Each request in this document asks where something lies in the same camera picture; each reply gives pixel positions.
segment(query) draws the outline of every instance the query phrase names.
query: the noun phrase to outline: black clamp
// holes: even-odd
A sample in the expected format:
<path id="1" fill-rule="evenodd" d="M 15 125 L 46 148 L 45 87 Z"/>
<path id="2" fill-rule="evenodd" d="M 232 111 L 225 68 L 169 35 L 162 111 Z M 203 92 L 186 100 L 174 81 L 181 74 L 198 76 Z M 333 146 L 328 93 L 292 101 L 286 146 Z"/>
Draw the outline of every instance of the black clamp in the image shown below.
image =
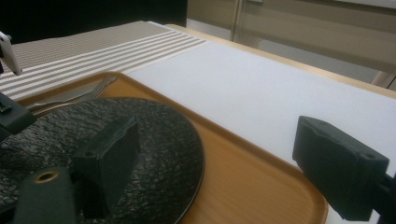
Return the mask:
<path id="1" fill-rule="evenodd" d="M 386 175 L 389 159 L 319 119 L 300 117 L 293 159 L 340 216 L 396 223 L 396 176 Z"/>

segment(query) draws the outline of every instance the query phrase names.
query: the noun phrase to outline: wooden tray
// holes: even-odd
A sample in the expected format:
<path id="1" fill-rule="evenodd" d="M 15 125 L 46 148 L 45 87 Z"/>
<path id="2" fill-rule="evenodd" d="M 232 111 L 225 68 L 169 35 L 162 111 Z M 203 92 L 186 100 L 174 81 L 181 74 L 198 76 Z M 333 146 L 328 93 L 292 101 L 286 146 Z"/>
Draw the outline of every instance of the wooden tray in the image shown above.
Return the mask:
<path id="1" fill-rule="evenodd" d="M 24 99 L 23 105 L 117 76 L 101 97 L 156 100 L 183 113 L 205 146 L 205 176 L 183 223 L 325 223 L 328 205 L 301 171 L 121 73 L 103 73 Z"/>

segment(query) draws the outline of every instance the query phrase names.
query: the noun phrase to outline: black object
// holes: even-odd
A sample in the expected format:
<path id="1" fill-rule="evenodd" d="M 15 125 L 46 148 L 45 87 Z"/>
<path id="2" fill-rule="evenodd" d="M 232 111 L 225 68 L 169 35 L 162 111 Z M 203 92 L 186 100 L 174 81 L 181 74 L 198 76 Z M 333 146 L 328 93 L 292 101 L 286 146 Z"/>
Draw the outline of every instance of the black object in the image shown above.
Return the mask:
<path id="1" fill-rule="evenodd" d="M 7 0 L 0 31 L 19 44 L 89 32 L 133 21 L 186 25 L 188 0 Z"/>
<path id="2" fill-rule="evenodd" d="M 300 117 L 293 159 L 342 218 L 367 221 L 375 209 L 383 223 L 396 223 L 388 158 L 327 122 Z"/>
<path id="3" fill-rule="evenodd" d="M 0 211 L 9 211 L 10 204 L 19 199 L 21 182 L 32 171 L 57 166 L 73 169 L 72 156 L 77 151 L 115 119 L 132 116 L 138 118 L 140 152 L 145 158 L 136 165 L 108 218 L 80 215 L 78 223 L 178 223 L 202 181 L 203 145 L 184 116 L 169 106 L 137 98 L 70 105 L 3 141 Z"/>
<path id="4" fill-rule="evenodd" d="M 76 177 L 83 179 L 86 218 L 108 217 L 131 181 L 139 161 L 137 119 L 108 124 L 72 157 Z"/>
<path id="5" fill-rule="evenodd" d="M 0 142 L 35 122 L 29 110 L 0 92 Z"/>

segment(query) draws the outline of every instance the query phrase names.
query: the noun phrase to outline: gray stripe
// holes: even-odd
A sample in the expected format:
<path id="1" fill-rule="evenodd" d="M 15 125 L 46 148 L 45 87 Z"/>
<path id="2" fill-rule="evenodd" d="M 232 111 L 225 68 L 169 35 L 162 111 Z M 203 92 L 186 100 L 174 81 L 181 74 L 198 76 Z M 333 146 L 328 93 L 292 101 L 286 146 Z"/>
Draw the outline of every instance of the gray stripe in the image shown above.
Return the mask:
<path id="1" fill-rule="evenodd" d="M 137 21 L 78 35 L 13 45 L 13 49 L 20 66 L 26 68 L 168 31 L 154 24 Z"/>
<path id="2" fill-rule="evenodd" d="M 125 49 L 121 49 L 120 51 L 116 51 L 116 52 L 104 53 L 104 55 L 100 55 L 100 56 L 99 56 L 99 55 L 98 55 L 98 56 L 92 55 L 93 58 L 90 58 L 90 59 L 84 59 L 83 56 L 77 57 L 77 58 L 74 59 L 74 60 L 67 60 L 66 62 L 73 62 L 73 61 L 76 61 L 76 60 L 82 60 L 82 61 L 69 64 L 69 65 L 67 65 L 66 67 L 72 67 L 72 66 L 75 66 L 76 64 L 79 64 L 79 63 L 85 63 L 85 62 L 88 62 L 88 61 L 91 61 L 91 60 L 95 60 L 95 59 L 98 59 L 98 58 L 104 58 L 104 57 L 106 57 L 106 56 L 114 55 L 114 54 L 117 54 L 117 53 L 120 53 L 120 52 L 124 52 L 124 54 L 126 54 L 127 52 L 131 52 L 131 51 L 133 51 L 133 50 L 140 50 L 140 49 L 143 49 L 143 48 L 154 47 L 154 46 L 159 45 L 159 44 L 166 44 L 166 43 L 169 43 L 169 42 L 171 42 L 171 41 L 173 41 L 173 40 L 180 39 L 180 38 L 182 38 L 182 37 L 185 37 L 185 35 L 174 34 L 174 35 L 170 35 L 170 36 L 168 36 L 168 37 L 166 37 L 166 38 L 161 38 L 161 39 L 159 39 L 159 40 L 156 40 L 156 41 L 162 41 L 161 43 L 147 43 L 147 44 L 144 44 L 145 46 L 143 46 L 143 44 L 137 45 L 137 46 L 131 46 L 131 47 L 128 47 L 128 46 L 125 47 L 125 46 L 123 46 Z M 45 73 L 47 73 L 47 74 L 50 73 L 50 72 L 59 70 L 59 69 L 63 69 L 64 66 L 56 67 L 56 68 L 55 68 L 54 66 L 56 66 L 56 65 L 63 65 L 63 63 L 66 63 L 66 62 L 56 63 L 56 64 L 52 64 L 52 65 L 48 65 L 48 66 L 43 66 L 43 67 L 37 68 L 37 69 L 35 69 L 35 70 L 29 71 L 28 73 L 24 74 L 23 76 L 19 76 L 19 77 L 12 76 L 11 78 L 8 77 L 8 80 L 5 78 L 5 80 L 1 80 L 1 84 L 4 86 L 4 85 L 10 84 L 10 83 L 14 83 L 14 82 L 18 82 L 18 81 L 24 80 L 24 79 L 26 79 L 26 78 L 28 78 L 28 77 L 31 77 L 30 74 L 32 74 L 33 72 L 35 72 L 35 71 L 37 71 L 37 70 L 45 69 L 45 68 L 48 68 L 48 69 L 49 69 L 48 71 L 45 72 Z M 43 74 L 43 72 L 41 72 L 41 73 L 38 73 L 38 74 L 35 74 L 35 75 L 36 75 L 36 76 L 40 76 L 40 75 L 44 75 L 44 74 Z M 48 77 L 53 77 L 53 76 L 56 76 L 56 75 L 46 76 L 46 77 L 43 77 L 43 78 L 48 78 Z M 32 81 L 30 81 L 30 82 L 26 82 L 25 84 L 31 83 L 31 82 L 36 82 L 36 81 L 37 81 L 37 80 L 32 80 Z M 9 90 L 9 88 L 0 88 L 0 89 L 1 89 L 2 91 L 8 91 L 8 90 Z"/>
<path id="3" fill-rule="evenodd" d="M 112 69 L 114 69 L 114 68 L 117 68 L 117 67 L 123 66 L 123 65 L 125 65 L 125 64 L 128 64 L 128 63 L 134 63 L 134 62 L 136 62 L 136 61 L 145 59 L 145 58 L 147 58 L 147 57 L 154 56 L 154 55 L 157 55 L 157 54 L 161 54 L 162 52 L 165 52 L 165 51 L 167 51 L 167 50 L 169 50 L 169 49 L 173 49 L 173 48 L 178 48 L 178 47 L 182 47 L 182 46 L 189 45 L 189 44 L 190 44 L 191 42 L 193 42 L 193 41 L 196 41 L 196 40 L 192 39 L 191 41 L 189 41 L 189 42 L 187 42 L 187 43 L 179 44 L 179 45 L 176 45 L 176 46 L 174 46 L 174 47 L 165 47 L 165 48 L 163 48 L 163 49 L 161 49 L 161 50 L 158 50 L 158 51 L 147 50 L 147 51 L 145 51 L 145 52 L 151 52 L 151 53 L 148 54 L 148 55 L 142 56 L 142 57 L 138 57 L 138 58 L 136 58 L 136 59 L 134 59 L 134 60 L 127 61 L 127 62 L 125 62 L 125 63 L 123 63 L 123 64 L 120 64 L 120 65 L 115 65 L 115 66 L 111 66 L 111 67 L 109 67 L 109 68 L 104 68 L 104 69 L 101 70 L 101 71 L 109 71 L 109 70 L 112 70 Z M 123 57 L 120 57 L 120 58 L 118 59 L 118 61 L 122 61 L 122 60 L 125 60 L 125 59 L 128 59 L 128 58 L 130 58 L 130 56 L 123 56 Z M 79 71 L 79 73 L 88 72 L 88 71 L 90 71 L 90 70 L 93 70 L 93 69 L 96 69 L 96 68 L 100 68 L 100 67 L 105 67 L 105 66 L 111 65 L 111 64 L 113 64 L 113 62 L 104 63 L 104 64 L 102 64 L 102 65 L 100 65 L 100 66 L 95 66 L 94 68 L 88 68 L 88 69 Z M 64 71 L 63 73 L 66 73 L 66 72 L 68 72 L 68 71 L 77 70 L 77 69 L 79 69 L 79 68 L 83 68 L 83 67 L 86 67 L 86 66 L 87 66 L 87 65 L 82 65 L 82 66 L 78 66 L 78 67 L 73 67 L 72 69 L 69 69 L 69 70 L 67 70 L 67 71 Z M 68 78 L 68 77 L 72 77 L 73 75 L 74 75 L 74 74 L 71 74 L 71 75 L 65 76 L 65 77 L 56 78 L 56 79 L 53 79 L 52 81 L 46 82 L 46 84 L 55 83 L 55 82 L 60 81 L 60 80 L 62 80 L 62 79 L 65 79 L 65 78 Z M 11 91 L 11 90 L 14 90 L 14 89 L 17 89 L 17 88 L 23 88 L 23 86 L 28 85 L 28 84 L 33 84 L 33 83 L 35 83 L 35 82 L 37 82 L 37 81 L 38 81 L 38 80 L 32 80 L 32 81 L 25 82 L 25 83 L 22 83 L 22 84 L 13 85 L 12 87 L 8 87 L 8 88 L 2 89 L 2 91 Z M 20 94 L 20 93 L 22 93 L 22 92 L 24 92 L 24 91 L 33 90 L 34 88 L 35 88 L 35 87 L 31 87 L 31 88 L 22 89 L 22 90 L 20 90 L 20 91 L 15 91 L 15 92 L 10 93 L 9 96 L 12 97 L 12 96 L 17 95 L 17 94 Z"/>

